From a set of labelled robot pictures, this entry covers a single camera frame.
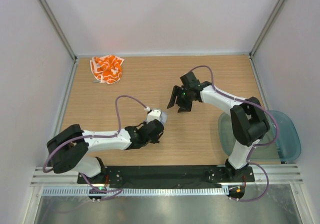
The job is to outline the blue bear towel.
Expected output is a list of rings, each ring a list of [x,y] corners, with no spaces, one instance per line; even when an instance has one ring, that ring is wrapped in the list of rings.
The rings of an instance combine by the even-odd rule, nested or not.
[[[166,122],[167,122],[167,119],[168,119],[168,114],[166,112],[161,112],[161,115],[160,115],[160,122],[165,125]]]

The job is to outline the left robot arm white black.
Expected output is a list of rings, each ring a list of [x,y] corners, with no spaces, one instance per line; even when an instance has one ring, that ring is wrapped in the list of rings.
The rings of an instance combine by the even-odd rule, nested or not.
[[[77,171],[93,183],[101,184],[106,178],[104,164],[100,158],[91,157],[89,153],[133,150],[149,143],[157,144],[164,129],[165,121],[157,119],[138,126],[127,126],[118,134],[82,130],[79,124],[71,125],[47,142],[49,156],[42,171],[56,174]]]

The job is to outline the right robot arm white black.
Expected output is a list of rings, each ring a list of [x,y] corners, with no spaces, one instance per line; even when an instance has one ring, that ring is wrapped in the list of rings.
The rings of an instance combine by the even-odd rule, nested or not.
[[[240,98],[224,92],[211,82],[200,82],[193,72],[180,77],[182,86],[175,85],[167,105],[179,107],[178,112],[190,112],[194,101],[210,104],[227,113],[231,118],[235,144],[225,162],[225,176],[237,182],[248,166],[247,157],[253,146],[269,131],[270,125],[256,97]]]

